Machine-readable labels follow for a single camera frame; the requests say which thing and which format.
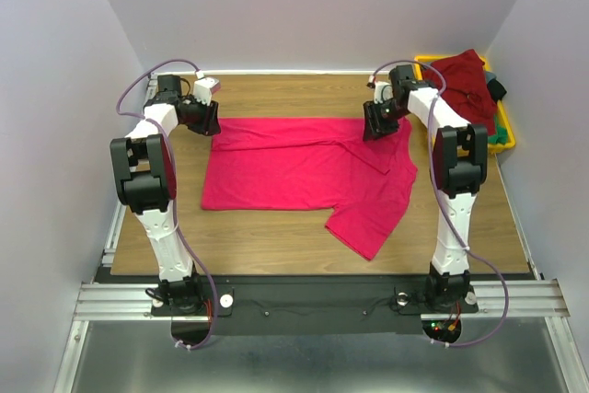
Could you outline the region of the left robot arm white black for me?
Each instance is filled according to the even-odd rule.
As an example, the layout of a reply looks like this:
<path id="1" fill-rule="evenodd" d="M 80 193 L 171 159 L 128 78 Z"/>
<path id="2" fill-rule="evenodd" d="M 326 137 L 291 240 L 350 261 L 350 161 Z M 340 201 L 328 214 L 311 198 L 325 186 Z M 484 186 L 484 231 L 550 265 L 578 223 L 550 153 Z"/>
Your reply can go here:
<path id="1" fill-rule="evenodd" d="M 178 126 L 213 136 L 221 132 L 219 104 L 213 100 L 218 79 L 198 74 L 187 92 L 186 80 L 161 75 L 156 92 L 144 104 L 138 120 L 124 137 L 110 142 L 116 192 L 144 228 L 158 266 L 158 286 L 146 292 L 155 307 L 173 314 L 195 314 L 203 306 L 205 292 L 194 259 L 183 244 L 175 214 L 177 177 L 167 138 Z"/>

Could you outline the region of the pink t shirt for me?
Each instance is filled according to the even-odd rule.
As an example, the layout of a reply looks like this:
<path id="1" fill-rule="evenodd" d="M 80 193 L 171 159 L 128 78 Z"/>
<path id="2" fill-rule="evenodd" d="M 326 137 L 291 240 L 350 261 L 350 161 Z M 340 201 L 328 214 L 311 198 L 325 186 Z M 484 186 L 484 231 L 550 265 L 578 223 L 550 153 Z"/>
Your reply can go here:
<path id="1" fill-rule="evenodd" d="M 209 211 L 330 209 L 326 229 L 366 260 L 410 204 L 417 168 L 411 124 L 363 139 L 348 118 L 226 118 L 214 136 L 202 189 Z"/>

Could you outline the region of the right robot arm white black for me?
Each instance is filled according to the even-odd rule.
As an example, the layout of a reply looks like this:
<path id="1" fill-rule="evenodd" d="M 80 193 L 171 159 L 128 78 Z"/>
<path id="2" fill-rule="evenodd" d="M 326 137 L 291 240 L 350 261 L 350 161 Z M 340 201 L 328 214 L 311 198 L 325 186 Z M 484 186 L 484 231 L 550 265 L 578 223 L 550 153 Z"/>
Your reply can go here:
<path id="1" fill-rule="evenodd" d="M 470 217 L 487 178 L 488 134 L 482 124 L 461 117 L 443 99 L 446 82 L 433 73 L 440 87 L 418 79 L 417 62 L 389 63 L 387 81 L 378 81 L 379 67 L 367 86 L 373 99 L 363 104 L 364 139 L 377 140 L 397 132 L 412 114 L 427 131 L 430 178 L 439 207 L 436 246 L 423 288 L 426 305 L 444 310 L 467 298 L 470 291 L 468 235 Z"/>

